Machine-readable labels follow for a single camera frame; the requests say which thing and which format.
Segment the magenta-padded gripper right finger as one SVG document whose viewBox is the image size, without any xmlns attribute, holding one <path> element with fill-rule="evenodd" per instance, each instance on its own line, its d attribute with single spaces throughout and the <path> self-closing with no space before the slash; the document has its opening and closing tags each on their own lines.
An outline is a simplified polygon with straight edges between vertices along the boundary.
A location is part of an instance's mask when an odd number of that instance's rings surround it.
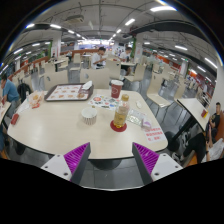
<svg viewBox="0 0 224 224">
<path fill-rule="evenodd" d="M 138 143 L 132 144 L 132 153 L 144 185 L 182 169 L 167 153 L 158 154 Z"/>
</svg>

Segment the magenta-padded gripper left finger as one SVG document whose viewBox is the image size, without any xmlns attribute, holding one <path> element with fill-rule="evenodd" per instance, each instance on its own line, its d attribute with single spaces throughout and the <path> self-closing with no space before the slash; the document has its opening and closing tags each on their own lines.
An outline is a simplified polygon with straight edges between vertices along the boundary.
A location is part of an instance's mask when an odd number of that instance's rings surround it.
<svg viewBox="0 0 224 224">
<path fill-rule="evenodd" d="M 42 169 L 72 183 L 79 184 L 90 153 L 90 143 L 85 143 L 64 155 L 54 155 L 42 166 Z"/>
</svg>

